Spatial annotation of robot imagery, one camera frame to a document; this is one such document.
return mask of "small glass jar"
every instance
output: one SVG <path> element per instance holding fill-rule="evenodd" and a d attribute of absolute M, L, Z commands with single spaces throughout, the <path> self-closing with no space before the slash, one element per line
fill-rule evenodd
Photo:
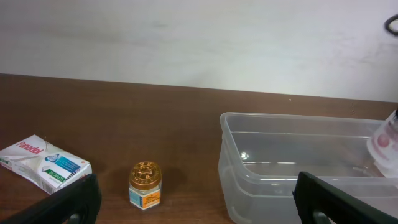
<path fill-rule="evenodd" d="M 155 162 L 144 161 L 136 164 L 129 177 L 130 203 L 142 210 L 160 203 L 162 171 Z"/>

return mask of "white wall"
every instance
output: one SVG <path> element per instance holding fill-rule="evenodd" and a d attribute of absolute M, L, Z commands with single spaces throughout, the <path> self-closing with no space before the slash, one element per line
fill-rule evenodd
<path fill-rule="evenodd" d="M 397 0 L 0 0 L 0 73 L 398 101 Z"/>

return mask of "panadol box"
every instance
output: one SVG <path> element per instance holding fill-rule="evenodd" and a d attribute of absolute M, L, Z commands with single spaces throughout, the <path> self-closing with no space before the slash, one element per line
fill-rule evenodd
<path fill-rule="evenodd" d="M 88 161 L 65 152 L 36 135 L 1 150 L 0 164 L 49 194 L 92 173 Z"/>

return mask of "container rim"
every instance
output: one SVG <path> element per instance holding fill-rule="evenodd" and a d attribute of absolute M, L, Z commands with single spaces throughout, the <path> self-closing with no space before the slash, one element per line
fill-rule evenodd
<path fill-rule="evenodd" d="M 220 124 L 223 130 L 223 138 L 226 139 L 227 151 L 229 158 L 233 162 L 234 169 L 238 172 L 237 174 L 242 177 L 245 181 L 253 184 L 286 184 L 291 182 L 295 184 L 297 176 L 271 176 L 271 175 L 259 175 L 248 170 L 243 165 L 243 162 L 239 156 L 238 148 L 236 147 L 235 141 L 232 136 L 232 132 L 229 128 L 227 118 L 230 116 L 258 116 L 268 118 L 294 118 L 294 119 L 311 119 L 319 121 L 342 121 L 342 122 L 358 122 L 358 123 L 371 123 L 371 124 L 382 124 L 381 120 L 372 119 L 356 119 L 356 118 L 334 118 L 334 117 L 323 117 L 323 116 L 303 116 L 303 115 L 288 115 L 288 114 L 260 114 L 260 113 L 236 113 L 226 112 L 220 116 Z M 386 177 L 319 177 L 326 182 L 333 183 L 333 185 L 348 185 L 350 183 L 361 182 L 366 185 L 391 185 L 398 184 L 398 178 L 386 178 Z"/>

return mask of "jar lid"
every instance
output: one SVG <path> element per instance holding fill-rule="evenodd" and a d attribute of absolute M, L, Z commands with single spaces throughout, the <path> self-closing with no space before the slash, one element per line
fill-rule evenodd
<path fill-rule="evenodd" d="M 150 190 L 162 181 L 162 172 L 155 162 L 137 163 L 130 172 L 129 182 L 138 190 Z"/>

